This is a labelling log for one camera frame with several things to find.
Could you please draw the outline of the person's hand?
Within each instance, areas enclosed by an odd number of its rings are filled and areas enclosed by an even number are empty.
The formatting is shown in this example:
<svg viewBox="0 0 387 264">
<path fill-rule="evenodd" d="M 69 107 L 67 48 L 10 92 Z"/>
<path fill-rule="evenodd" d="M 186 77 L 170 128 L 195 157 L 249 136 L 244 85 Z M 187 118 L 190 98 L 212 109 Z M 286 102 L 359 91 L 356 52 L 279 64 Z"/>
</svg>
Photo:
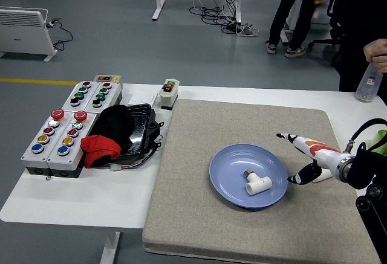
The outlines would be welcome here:
<svg viewBox="0 0 387 264">
<path fill-rule="evenodd" d="M 377 68 L 381 74 L 386 73 L 387 40 L 377 39 L 363 47 L 366 61 Z"/>
</svg>

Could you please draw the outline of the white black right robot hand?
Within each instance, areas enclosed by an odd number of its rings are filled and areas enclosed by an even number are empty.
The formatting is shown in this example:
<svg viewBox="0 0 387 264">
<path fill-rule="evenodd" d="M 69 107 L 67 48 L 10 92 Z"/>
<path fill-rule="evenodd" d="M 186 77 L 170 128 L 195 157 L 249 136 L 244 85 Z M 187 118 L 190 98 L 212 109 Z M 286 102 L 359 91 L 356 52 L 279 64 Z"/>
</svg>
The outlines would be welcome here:
<svg viewBox="0 0 387 264">
<path fill-rule="evenodd" d="M 288 177 L 288 182 L 293 184 L 308 184 L 317 179 L 323 169 L 329 170 L 332 175 L 335 175 L 336 169 L 341 168 L 344 163 L 348 163 L 351 158 L 347 154 L 311 138 L 286 133 L 277 133 L 276 136 L 289 141 L 298 151 L 312 159 L 312 163 L 307 164 L 297 174 Z"/>
</svg>

